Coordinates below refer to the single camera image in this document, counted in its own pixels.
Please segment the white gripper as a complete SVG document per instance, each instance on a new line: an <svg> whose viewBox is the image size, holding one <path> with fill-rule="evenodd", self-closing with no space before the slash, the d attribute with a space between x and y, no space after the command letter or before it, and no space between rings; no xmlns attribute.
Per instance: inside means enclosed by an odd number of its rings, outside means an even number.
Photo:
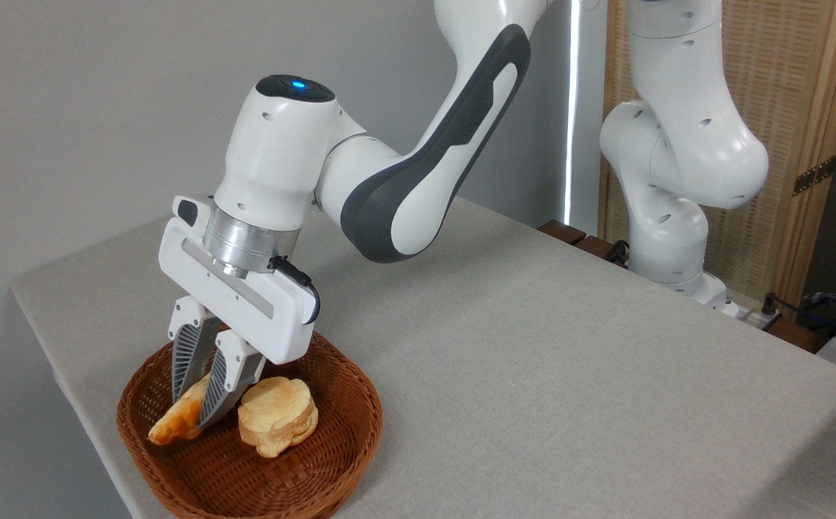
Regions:
<svg viewBox="0 0 836 519"><path fill-rule="evenodd" d="M191 210L190 215L192 225L180 216L168 222L159 260L162 272L190 294L175 301L168 328L174 403L206 373L216 338L197 421L197 427L204 428L223 418L259 381L267 359L284 364L306 354L316 297L281 272L250 272L246 278L227 275L202 247L208 210ZM223 322L232 329L220 332Z"/></svg>

